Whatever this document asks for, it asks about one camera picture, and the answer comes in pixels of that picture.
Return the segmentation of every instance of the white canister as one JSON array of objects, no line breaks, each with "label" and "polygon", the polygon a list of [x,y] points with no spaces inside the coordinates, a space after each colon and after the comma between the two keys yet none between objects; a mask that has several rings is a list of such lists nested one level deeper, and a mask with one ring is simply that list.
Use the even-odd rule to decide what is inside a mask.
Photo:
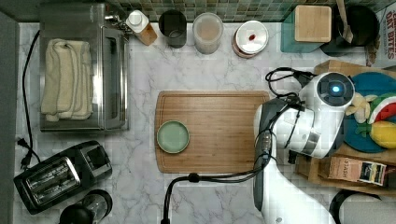
[{"label": "white canister", "polygon": [[125,22],[134,32],[134,35],[145,45],[152,44],[157,39],[157,34],[149,23],[149,18],[139,10],[129,14]]},{"label": "white canister", "polygon": [[259,21],[247,21],[233,36],[233,51],[242,58],[251,58],[268,43],[268,30]]},{"label": "white canister", "polygon": [[219,48],[223,29],[221,18],[217,15],[210,12],[199,15],[192,25],[197,50],[203,54],[215,52]]}]

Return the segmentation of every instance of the green bowl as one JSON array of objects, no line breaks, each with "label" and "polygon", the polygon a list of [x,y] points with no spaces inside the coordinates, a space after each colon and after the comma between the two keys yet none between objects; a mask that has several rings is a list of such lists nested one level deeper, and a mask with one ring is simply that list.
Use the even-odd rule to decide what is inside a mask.
[{"label": "green bowl", "polygon": [[167,153],[181,152],[189,144],[189,141],[189,130],[186,125],[177,120],[166,121],[158,129],[158,145]]}]

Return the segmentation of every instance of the black toaster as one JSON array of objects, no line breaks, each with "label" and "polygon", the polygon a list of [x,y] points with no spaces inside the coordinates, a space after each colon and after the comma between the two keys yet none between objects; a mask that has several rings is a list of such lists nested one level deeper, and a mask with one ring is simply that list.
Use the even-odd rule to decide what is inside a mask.
[{"label": "black toaster", "polygon": [[70,147],[14,178],[14,184],[31,215],[92,187],[110,176],[112,167],[96,141]]}]

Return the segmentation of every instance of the black mug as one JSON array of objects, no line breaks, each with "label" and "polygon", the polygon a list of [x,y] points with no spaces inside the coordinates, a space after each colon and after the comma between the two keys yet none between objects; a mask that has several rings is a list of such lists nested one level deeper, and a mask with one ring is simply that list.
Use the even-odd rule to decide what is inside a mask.
[{"label": "black mug", "polygon": [[183,13],[173,9],[165,11],[158,23],[169,46],[179,49],[186,44],[187,21]]}]

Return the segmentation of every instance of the white marble countertop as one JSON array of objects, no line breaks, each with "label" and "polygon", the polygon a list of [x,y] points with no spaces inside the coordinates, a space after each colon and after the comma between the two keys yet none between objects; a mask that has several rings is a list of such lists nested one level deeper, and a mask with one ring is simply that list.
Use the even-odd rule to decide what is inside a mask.
[{"label": "white marble countertop", "polygon": [[[97,140],[109,154],[113,175],[93,189],[107,190],[114,201],[112,212],[101,223],[160,223],[163,217],[163,199],[170,181],[181,176],[162,174],[157,167],[154,152],[154,115],[158,93],[164,90],[265,90],[267,72],[280,66],[313,71],[315,65],[329,59],[320,49],[309,54],[280,52],[280,23],[265,23],[270,35],[266,48],[252,59],[236,56],[231,47],[231,36],[240,23],[225,23],[219,49],[211,55],[200,54],[193,46],[191,24],[188,41],[181,49],[164,44],[158,24],[153,27],[158,39],[149,47],[135,38],[129,43],[129,111],[130,130],[118,134],[42,133],[39,131],[39,55],[35,46],[27,74],[27,92],[33,127],[34,149],[46,159],[68,147],[88,140]],[[21,71],[25,63],[37,23],[21,23],[19,87],[17,108],[17,137],[27,139],[22,107]],[[338,58],[351,63],[365,64],[363,54]],[[294,81],[278,84],[278,90],[299,90]],[[20,162],[26,150],[16,146],[15,175],[21,173]],[[303,191],[326,207],[333,188],[308,183],[295,175],[292,166],[284,168],[286,176]],[[58,223],[67,205],[81,199],[88,191],[59,203],[38,215],[31,216],[18,192],[14,192],[14,223]],[[180,183],[173,190],[170,218],[172,223],[263,223],[261,213],[254,207],[252,181],[223,185],[208,183]]]}]

